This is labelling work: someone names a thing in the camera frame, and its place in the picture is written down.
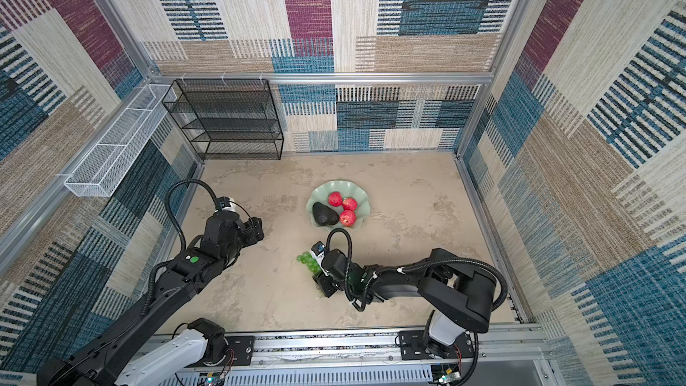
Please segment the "green grape bunch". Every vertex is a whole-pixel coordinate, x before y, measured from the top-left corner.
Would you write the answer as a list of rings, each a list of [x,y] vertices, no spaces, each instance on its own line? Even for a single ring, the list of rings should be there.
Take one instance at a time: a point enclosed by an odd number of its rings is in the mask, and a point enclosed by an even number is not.
[[[313,257],[309,252],[303,252],[297,256],[297,261],[307,267],[312,275],[317,276],[322,273],[322,268],[319,266],[315,257]]]

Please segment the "red apple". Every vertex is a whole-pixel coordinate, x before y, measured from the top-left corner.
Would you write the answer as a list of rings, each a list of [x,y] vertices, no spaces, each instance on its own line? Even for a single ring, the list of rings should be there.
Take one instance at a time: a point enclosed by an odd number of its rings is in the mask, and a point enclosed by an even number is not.
[[[345,210],[356,211],[358,208],[358,203],[355,198],[344,198],[341,204]]]
[[[338,191],[334,191],[328,196],[328,204],[331,207],[341,207],[343,197]]]
[[[357,215],[353,210],[344,210],[339,215],[339,222],[345,227],[352,227],[357,221]]]

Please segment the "dark avocado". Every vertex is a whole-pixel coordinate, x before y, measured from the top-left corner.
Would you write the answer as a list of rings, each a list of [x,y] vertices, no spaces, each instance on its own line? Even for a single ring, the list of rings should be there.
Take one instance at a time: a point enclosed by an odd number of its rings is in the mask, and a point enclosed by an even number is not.
[[[319,226],[333,226],[339,223],[339,214],[320,202],[314,203],[312,214],[315,223]]]

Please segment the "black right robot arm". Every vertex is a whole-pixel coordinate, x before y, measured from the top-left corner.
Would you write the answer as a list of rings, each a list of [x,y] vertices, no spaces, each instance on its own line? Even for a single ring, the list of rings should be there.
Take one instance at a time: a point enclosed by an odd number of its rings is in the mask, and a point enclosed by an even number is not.
[[[400,347],[428,357],[463,355],[458,341],[469,334],[485,334],[492,312],[507,299],[507,281],[495,267],[441,248],[406,266],[359,266],[321,242],[301,257],[325,297],[342,291],[359,312],[393,298],[423,298],[430,303],[433,311],[423,335],[399,339]]]

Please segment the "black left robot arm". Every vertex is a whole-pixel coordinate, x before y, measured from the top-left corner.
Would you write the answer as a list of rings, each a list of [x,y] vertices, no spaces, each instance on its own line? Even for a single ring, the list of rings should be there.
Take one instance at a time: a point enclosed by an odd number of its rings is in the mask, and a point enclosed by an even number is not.
[[[215,212],[198,245],[155,267],[148,277],[148,290],[137,303],[71,357],[64,361],[50,358],[39,369],[37,384],[113,385],[167,319],[228,269],[243,248],[263,239],[260,218],[251,216],[243,222],[235,212]]]

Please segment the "light green wavy fruit bowl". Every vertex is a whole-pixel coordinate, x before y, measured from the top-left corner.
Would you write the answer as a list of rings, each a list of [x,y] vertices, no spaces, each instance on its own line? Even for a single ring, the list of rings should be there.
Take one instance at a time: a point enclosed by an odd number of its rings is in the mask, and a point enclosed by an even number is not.
[[[305,209],[312,225],[327,231],[358,230],[371,214],[367,192],[349,180],[330,180],[315,188]]]

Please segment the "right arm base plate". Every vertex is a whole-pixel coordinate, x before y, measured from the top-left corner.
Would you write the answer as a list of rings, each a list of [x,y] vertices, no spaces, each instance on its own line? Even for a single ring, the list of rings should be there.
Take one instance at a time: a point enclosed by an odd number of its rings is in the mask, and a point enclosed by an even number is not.
[[[403,360],[470,359],[474,355],[473,343],[473,338],[464,332],[451,345],[441,344],[420,330],[404,330],[395,338]]]

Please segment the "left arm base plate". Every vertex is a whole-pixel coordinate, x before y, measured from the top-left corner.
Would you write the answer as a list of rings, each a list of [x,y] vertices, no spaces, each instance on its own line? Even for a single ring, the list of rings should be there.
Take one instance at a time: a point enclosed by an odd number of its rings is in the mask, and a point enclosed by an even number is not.
[[[205,357],[188,368],[209,368],[215,370],[229,366],[249,366],[255,349],[255,336],[226,336],[222,341],[213,341],[207,347]]]

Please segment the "white mesh wall basket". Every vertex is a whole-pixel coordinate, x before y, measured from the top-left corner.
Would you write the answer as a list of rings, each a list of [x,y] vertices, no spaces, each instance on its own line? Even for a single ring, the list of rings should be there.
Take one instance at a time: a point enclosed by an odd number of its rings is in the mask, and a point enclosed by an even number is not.
[[[79,198],[110,198],[166,115],[170,87],[148,84],[106,129],[64,182]]]

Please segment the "aluminium front rail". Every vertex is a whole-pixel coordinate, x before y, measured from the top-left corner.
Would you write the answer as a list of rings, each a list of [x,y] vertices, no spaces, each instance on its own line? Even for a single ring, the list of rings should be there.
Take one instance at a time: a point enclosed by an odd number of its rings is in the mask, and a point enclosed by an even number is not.
[[[395,338],[420,327],[227,333],[180,326],[153,336],[118,385],[562,385],[538,325],[505,323],[474,336],[472,358],[403,360]],[[188,368],[211,341],[255,336],[249,366]]]

